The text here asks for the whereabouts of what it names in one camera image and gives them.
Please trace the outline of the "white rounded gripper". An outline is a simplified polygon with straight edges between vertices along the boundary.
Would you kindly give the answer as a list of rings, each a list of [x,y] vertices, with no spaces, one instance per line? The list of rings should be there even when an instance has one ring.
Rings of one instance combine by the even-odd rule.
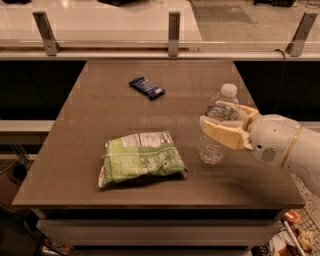
[[[248,149],[256,161],[273,168],[281,167],[300,131],[300,124],[277,114],[261,116],[256,108],[250,106],[235,103],[228,103],[228,106],[235,110],[230,121],[201,116],[201,131],[230,149]]]

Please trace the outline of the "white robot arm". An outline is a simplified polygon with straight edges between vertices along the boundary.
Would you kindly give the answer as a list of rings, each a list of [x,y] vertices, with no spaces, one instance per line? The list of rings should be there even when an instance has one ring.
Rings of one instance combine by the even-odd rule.
[[[320,196],[320,133],[278,114],[261,115],[241,105],[238,121],[203,115],[201,131],[233,150],[246,149],[253,159],[296,174]]]

